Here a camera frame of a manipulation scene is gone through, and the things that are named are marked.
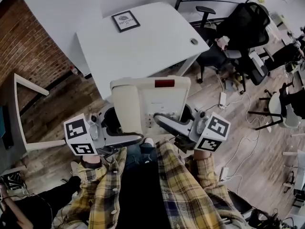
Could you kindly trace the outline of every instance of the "shoe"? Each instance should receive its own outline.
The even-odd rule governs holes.
[[[75,161],[71,162],[71,174],[73,177],[78,177],[79,173],[78,173],[78,163]]]
[[[151,138],[146,138],[145,140],[144,140],[144,143],[149,143],[152,147],[154,147],[154,142],[153,142],[153,140],[151,139]]]

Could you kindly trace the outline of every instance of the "floor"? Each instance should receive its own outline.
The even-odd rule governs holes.
[[[158,75],[166,75],[175,71],[177,68],[165,70]],[[197,84],[198,71],[199,67],[195,65],[186,75],[192,81],[188,101],[193,102],[199,109],[208,109],[218,103],[222,87],[212,68],[206,69],[203,84]],[[248,80],[246,86],[251,98],[250,110],[263,110],[266,103],[259,101],[258,98],[266,96],[264,89],[269,89],[271,92],[278,91],[283,82],[288,82],[288,79],[282,69],[273,71],[271,76],[266,77],[259,86],[254,86]],[[210,113],[215,111],[220,114],[232,124],[228,140],[214,154],[216,172],[219,174],[221,167],[225,166],[234,156],[243,137],[250,139],[249,141],[243,138],[238,152],[227,164],[229,175],[236,172],[237,175],[242,176],[242,182],[241,176],[235,176],[226,182],[227,187],[236,193],[239,192],[240,196],[257,208],[269,213],[273,213],[277,208],[280,218],[283,219],[288,214],[294,197],[291,191],[283,193],[282,183],[287,180],[290,173],[290,169],[284,165],[290,167],[295,160],[282,157],[282,152],[305,150],[305,138],[290,137],[291,133],[299,133],[304,130],[290,131],[275,126],[272,127],[271,133],[266,129],[261,132],[255,131],[254,128],[259,126],[258,120],[254,120],[256,116],[247,115],[250,122],[254,120],[252,125],[247,123],[245,117],[249,108],[248,95],[241,96],[239,91],[226,91],[226,93],[227,105],[242,100],[231,104],[225,110],[221,110],[217,106],[209,110]],[[21,117],[26,138],[29,142],[62,139],[63,121],[79,113],[98,111],[104,104],[93,79],[84,80],[72,75],[51,90],[48,97],[41,98]],[[252,152],[251,157],[238,168]],[[23,160],[28,168],[24,173],[24,179],[29,192],[40,193],[61,185],[62,178],[70,177],[70,162],[75,159],[77,158],[72,155],[67,146],[30,152]]]

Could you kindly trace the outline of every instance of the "plaid shirt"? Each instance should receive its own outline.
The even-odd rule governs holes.
[[[66,226],[89,220],[89,229],[116,227],[126,153],[127,148],[122,148],[110,165],[98,169],[80,164],[81,194],[65,218]],[[189,167],[195,167],[197,173],[193,176],[168,141],[157,148],[157,153],[160,186],[172,229],[222,229],[224,218],[248,227],[234,208],[226,187],[218,185],[212,156],[191,162]]]

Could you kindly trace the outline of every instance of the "framed picture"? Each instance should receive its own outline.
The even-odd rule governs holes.
[[[130,10],[112,15],[112,19],[120,33],[141,26]]]

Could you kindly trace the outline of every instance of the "power strip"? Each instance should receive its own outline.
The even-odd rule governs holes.
[[[225,109],[225,103],[227,101],[227,94],[225,94],[224,92],[221,92],[219,95],[219,108],[221,109]]]
[[[229,172],[229,167],[222,167],[219,176],[219,181],[225,181],[227,179],[228,172]]]

